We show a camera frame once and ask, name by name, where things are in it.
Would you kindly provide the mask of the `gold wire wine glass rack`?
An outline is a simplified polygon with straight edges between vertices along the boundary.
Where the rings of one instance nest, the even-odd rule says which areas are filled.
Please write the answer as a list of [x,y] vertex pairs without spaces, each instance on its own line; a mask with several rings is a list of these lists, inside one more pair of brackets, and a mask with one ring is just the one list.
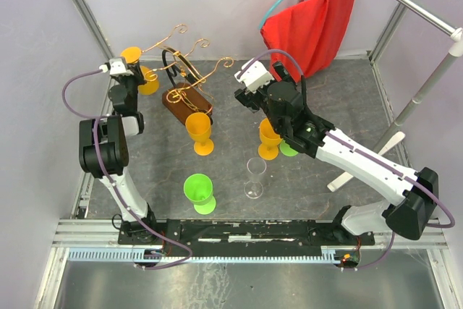
[[234,59],[226,56],[218,59],[209,73],[201,73],[189,60],[190,54],[194,52],[193,48],[183,54],[165,44],[173,34],[184,34],[187,31],[188,27],[185,24],[175,25],[165,38],[141,51],[145,54],[155,48],[161,49],[163,66],[153,69],[152,72],[155,77],[159,72],[166,73],[172,87],[163,92],[161,101],[181,124],[185,124],[188,116],[197,112],[205,114],[210,120],[213,119],[214,97],[203,90],[203,85],[216,73],[220,65],[225,68],[234,65]]

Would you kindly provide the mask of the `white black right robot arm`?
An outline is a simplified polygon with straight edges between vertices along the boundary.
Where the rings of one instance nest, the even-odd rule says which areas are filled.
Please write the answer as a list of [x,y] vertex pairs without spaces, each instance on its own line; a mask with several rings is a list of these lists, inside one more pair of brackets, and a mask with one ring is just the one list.
[[438,187],[438,175],[433,170],[418,172],[356,143],[314,115],[306,91],[292,82],[271,81],[255,92],[242,88],[234,96],[248,109],[263,111],[290,148],[344,170],[381,194],[380,202],[343,207],[331,226],[334,241],[345,245],[357,235],[382,228],[408,240],[421,238],[437,206],[433,189]]

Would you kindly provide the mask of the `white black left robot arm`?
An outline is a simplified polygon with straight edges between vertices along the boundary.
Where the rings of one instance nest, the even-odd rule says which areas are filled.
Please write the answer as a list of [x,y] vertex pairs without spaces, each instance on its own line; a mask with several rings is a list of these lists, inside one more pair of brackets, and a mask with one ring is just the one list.
[[80,166],[105,186],[118,205],[121,218],[118,242],[147,245],[158,239],[160,228],[129,174],[127,146],[128,137],[144,131],[143,115],[137,107],[138,86],[143,76],[136,72],[112,78],[117,84],[108,91],[113,106],[111,115],[99,122],[86,119],[79,124]]

